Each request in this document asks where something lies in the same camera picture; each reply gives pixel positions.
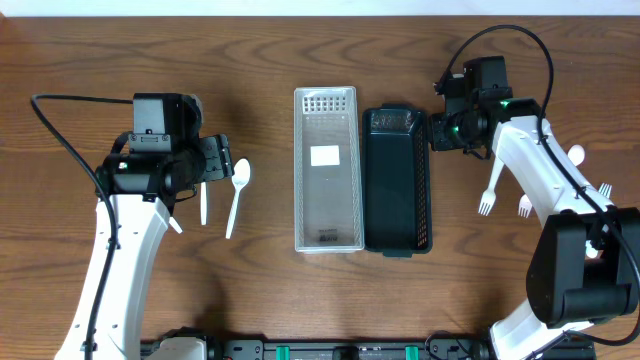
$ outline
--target white plastic fork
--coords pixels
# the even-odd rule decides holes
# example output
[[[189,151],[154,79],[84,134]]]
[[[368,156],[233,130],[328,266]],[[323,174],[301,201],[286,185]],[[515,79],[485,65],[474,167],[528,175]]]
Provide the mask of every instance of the white plastic fork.
[[[518,215],[523,218],[528,218],[529,214],[531,214],[531,208],[533,205],[531,204],[531,200],[527,194],[522,195],[520,198],[520,204],[518,205]]]
[[[606,197],[607,199],[610,199],[611,190],[613,190],[612,185],[609,185],[607,183],[602,183],[602,185],[600,185],[600,189],[598,189],[598,192],[602,194],[602,196]]]
[[[478,208],[478,213],[480,215],[489,216],[491,208],[493,208],[493,204],[496,202],[495,188],[503,167],[504,163],[502,160],[495,156],[493,160],[493,169],[491,169],[489,186],[487,187],[487,190],[482,193],[482,199],[480,199],[480,207]]]

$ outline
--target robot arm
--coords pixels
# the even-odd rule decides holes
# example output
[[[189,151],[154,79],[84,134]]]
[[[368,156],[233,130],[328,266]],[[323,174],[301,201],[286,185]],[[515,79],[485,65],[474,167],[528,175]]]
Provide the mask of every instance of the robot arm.
[[[510,121],[498,123],[493,139],[493,152],[513,173],[518,184],[531,200],[544,226],[547,217],[564,210],[577,214],[593,213],[593,208],[576,192],[567,179],[553,164],[544,148],[538,144],[536,130],[537,116],[513,117]],[[586,189],[587,194],[603,211],[613,203],[600,194],[573,165],[551,132],[549,122],[542,121],[544,135],[555,156],[571,176]]]
[[[104,271],[108,277],[97,312],[91,357],[97,360],[140,359],[140,333],[149,280],[158,246],[182,191],[196,184],[231,177],[229,144],[224,135],[200,138],[202,110],[195,96],[136,94],[134,129],[121,135],[96,170],[109,196],[118,226],[118,245],[105,269],[111,223],[105,203],[98,202],[96,238],[80,303],[56,360],[85,359],[89,318]],[[126,141],[129,153],[120,154]],[[206,204],[203,224],[206,222]],[[166,339],[148,359],[204,360],[208,344],[198,337]]]
[[[94,334],[93,358],[139,359],[140,331],[151,270],[158,246],[169,227],[169,211],[158,198],[112,195],[120,226],[111,270],[102,298]],[[103,202],[96,208],[96,240],[76,315],[56,360],[84,359],[89,313],[107,254],[109,216]]]
[[[638,209],[617,209],[585,179],[555,140],[546,119],[538,133],[541,110],[532,99],[513,98],[504,58],[489,57],[464,64],[464,76],[450,75],[441,87],[445,113],[431,116],[428,140],[433,151],[462,149],[480,159],[495,154],[491,183],[503,165],[513,173],[543,227],[527,273],[525,300],[491,328],[497,359],[536,357],[563,338],[620,315],[638,303],[633,269],[594,207],[576,194],[549,153],[539,144],[546,136],[560,164],[627,239],[640,237]],[[481,156],[475,149],[485,147]],[[585,242],[602,253],[585,260]],[[637,242],[629,244],[640,253]]]

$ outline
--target wood grain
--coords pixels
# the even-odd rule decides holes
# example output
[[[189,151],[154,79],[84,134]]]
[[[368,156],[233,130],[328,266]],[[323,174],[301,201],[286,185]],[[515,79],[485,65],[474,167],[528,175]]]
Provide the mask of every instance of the wood grain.
[[[234,239],[224,239],[233,197],[215,183],[212,225],[198,202],[177,207],[156,259],[143,336],[183,325],[223,337],[424,338],[476,332],[524,298],[537,219],[517,217],[521,192],[507,174],[491,216],[478,201],[490,165],[458,152],[431,156],[435,243],[428,255],[304,256],[293,247],[293,90],[353,85],[360,110],[408,101],[443,109],[435,81],[452,53],[497,23],[535,31],[554,59],[548,108],[581,171],[613,184],[613,201],[640,206],[638,18],[120,18],[5,19],[0,23],[0,358],[52,358],[71,324],[95,229],[93,187],[40,125],[34,93],[130,98],[197,94],[201,134],[225,133],[255,177],[243,191]],[[509,31],[485,36],[463,59],[502,54],[516,95],[541,98],[546,64]],[[128,106],[47,102],[46,114],[96,166],[132,126]],[[592,332],[620,338],[633,316]],[[598,347],[602,358],[640,357],[640,345]]]

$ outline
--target black cable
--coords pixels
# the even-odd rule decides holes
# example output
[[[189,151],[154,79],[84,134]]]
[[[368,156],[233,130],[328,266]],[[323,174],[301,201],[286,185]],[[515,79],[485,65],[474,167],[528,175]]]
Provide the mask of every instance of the black cable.
[[[438,334],[445,334],[445,335],[447,335],[449,337],[452,337],[456,341],[456,343],[458,343],[458,346],[460,347],[460,350],[462,350],[466,354],[465,357],[458,358],[458,360],[473,359],[473,356],[471,355],[471,352],[469,352],[469,350],[467,350],[462,345],[460,340],[456,336],[454,336],[452,333],[450,333],[450,332],[448,332],[446,330],[438,330],[438,331],[434,332],[433,334],[429,335],[429,337],[424,341],[424,351],[426,351],[427,354],[429,354],[430,357],[432,357],[435,360],[445,360],[445,359],[442,359],[442,358],[438,357],[437,355],[435,355],[435,354],[433,354],[431,352],[431,345],[430,345],[431,338],[433,336],[435,336],[435,335],[438,335]]]
[[[133,134],[133,131],[125,131],[120,134],[120,136],[116,138],[116,141],[113,142],[113,146],[111,146],[111,153],[119,154],[129,141],[129,136],[131,134]]]
[[[566,338],[567,338],[567,333],[565,331],[563,331],[562,334],[560,336],[558,336],[555,340],[547,343],[545,346],[541,347],[540,349],[531,352],[531,354],[529,356],[527,356],[525,358],[525,360],[535,360],[538,356],[540,356],[540,354],[544,354],[547,350],[549,350],[549,349],[555,347],[556,345],[560,344]]]
[[[191,198],[196,197],[196,195],[198,195],[198,188],[196,188],[195,185],[193,185],[193,187],[191,188],[191,195],[187,196],[187,197],[183,197],[182,199],[176,199],[176,204],[179,202],[183,202],[183,201],[187,201]]]
[[[573,177],[571,176],[571,174],[569,174],[567,169],[565,169],[564,166],[560,163],[558,158],[555,156],[555,154],[553,153],[553,151],[549,147],[549,144],[547,143],[546,135],[544,135],[542,133],[542,119],[545,118],[547,105],[549,104],[549,99],[551,98],[551,89],[553,88],[553,74],[554,74],[554,72],[553,72],[553,61],[551,60],[551,55],[549,54],[549,50],[547,50],[547,47],[544,45],[542,40],[540,40],[540,38],[536,34],[534,34],[533,32],[531,32],[528,29],[525,29],[525,28],[523,28],[521,26],[517,26],[517,25],[496,25],[496,26],[492,26],[492,27],[489,27],[487,29],[484,29],[484,30],[480,31],[479,33],[473,35],[471,38],[469,38],[469,40],[467,40],[460,47],[460,49],[458,49],[458,51],[455,53],[455,55],[453,56],[453,58],[449,62],[449,65],[447,66],[446,70],[444,71],[444,73],[440,77],[440,81],[438,83],[434,84],[436,92],[438,94],[441,94],[442,88],[444,87],[446,81],[449,78],[449,74],[451,73],[451,68],[453,67],[453,64],[455,63],[455,61],[458,58],[458,56],[460,55],[460,53],[462,53],[462,50],[464,50],[464,48],[467,47],[467,45],[469,45],[475,39],[479,38],[480,36],[482,36],[482,35],[484,35],[486,33],[489,33],[489,32],[495,31],[495,30],[500,30],[500,29],[511,29],[511,30],[516,30],[516,31],[519,31],[519,32],[522,32],[522,33],[526,34],[527,36],[529,36],[531,39],[533,39],[538,44],[538,46],[540,47],[540,49],[544,53],[544,56],[545,56],[545,58],[547,60],[547,65],[548,65],[548,68],[549,68],[549,82],[548,82],[548,85],[547,85],[547,91],[546,91],[546,94],[545,94],[545,97],[544,97],[544,101],[542,103],[542,107],[540,108],[540,114],[538,114],[538,120],[537,120],[537,123],[536,123],[536,128],[537,128],[538,136],[539,136],[539,143],[542,144],[543,148],[545,149],[545,151],[547,152],[547,154],[551,158],[551,161],[554,163],[554,165],[558,168],[558,170],[562,173],[562,175],[564,175],[564,177],[571,184],[571,186],[573,186],[573,188],[576,190],[577,195],[582,196],[582,198],[587,202],[587,204],[589,204],[589,206],[591,206],[594,209],[594,211],[596,212],[598,218],[604,224],[606,224],[609,227],[609,231],[611,231],[611,234],[613,235],[613,237],[620,244],[620,247],[622,247],[622,250],[624,251],[625,257],[626,257],[627,261],[629,262],[629,265],[631,266],[631,270],[633,271],[633,277],[634,277],[634,280],[635,280],[635,283],[636,283],[636,287],[637,287],[637,290],[638,290],[638,295],[640,296],[640,271],[638,270],[638,262],[636,261],[635,255],[631,251],[631,248],[629,247],[629,244],[622,237],[622,234],[620,234],[620,231],[613,224],[611,219],[609,219],[609,217],[606,216],[604,211],[602,211],[600,206],[598,206],[598,204],[596,204],[596,202],[593,201],[593,199],[591,199],[591,197],[589,197],[586,194],[585,189],[582,188],[580,186],[580,184],[578,184],[575,181],[575,179],[573,179]],[[631,333],[627,337],[625,337],[623,339],[620,339],[620,340],[602,339],[602,338],[599,338],[599,337],[596,337],[596,336],[592,336],[592,335],[588,335],[588,334],[585,334],[585,333],[582,333],[582,332],[579,332],[579,331],[566,331],[566,332],[563,332],[563,334],[564,335],[561,338],[564,338],[566,335],[571,335],[571,336],[580,337],[580,338],[583,338],[583,339],[586,339],[586,340],[589,340],[589,341],[593,341],[593,342],[598,343],[598,344],[607,345],[607,346],[623,346],[623,345],[627,345],[627,344],[631,343],[632,341],[634,341],[638,337],[638,335],[640,335],[640,311],[638,312],[638,319],[636,321],[636,325],[633,328],[633,330],[631,331]]]
[[[113,211],[113,206],[107,197],[107,194],[102,189],[100,185],[100,181],[96,177],[96,174],[93,172],[89,164],[82,158],[82,156],[71,146],[71,144],[51,125],[49,120],[44,116],[40,108],[38,107],[39,99],[55,99],[55,100],[78,100],[78,101],[92,101],[92,102],[102,102],[102,103],[112,103],[112,104],[133,104],[131,100],[119,100],[119,99],[105,99],[105,98],[94,98],[87,96],[74,96],[74,95],[51,95],[51,94],[41,94],[41,95],[33,95],[31,97],[31,107],[33,111],[36,113],[42,124],[51,132],[51,134],[64,146],[65,149],[71,154],[71,156],[80,164],[82,169],[89,175],[91,181],[98,189],[98,193],[100,194],[100,199],[104,202],[107,207],[107,213],[109,214],[109,222],[111,224],[111,237],[109,238],[109,248],[107,250],[107,258],[104,262],[104,268],[102,269],[102,274],[100,275],[100,281],[98,282],[98,288],[96,290],[96,296],[93,299],[93,305],[91,306],[91,313],[89,315],[89,322],[87,325],[87,337],[84,343],[84,358],[85,360],[91,360],[93,358],[93,333],[96,327],[96,321],[98,318],[98,310],[100,309],[100,301],[102,300],[102,295],[104,293],[104,288],[107,284],[107,277],[109,276],[109,270],[111,269],[111,263],[113,261],[113,255],[115,253],[116,247],[118,245],[118,226],[116,224],[116,216]]]

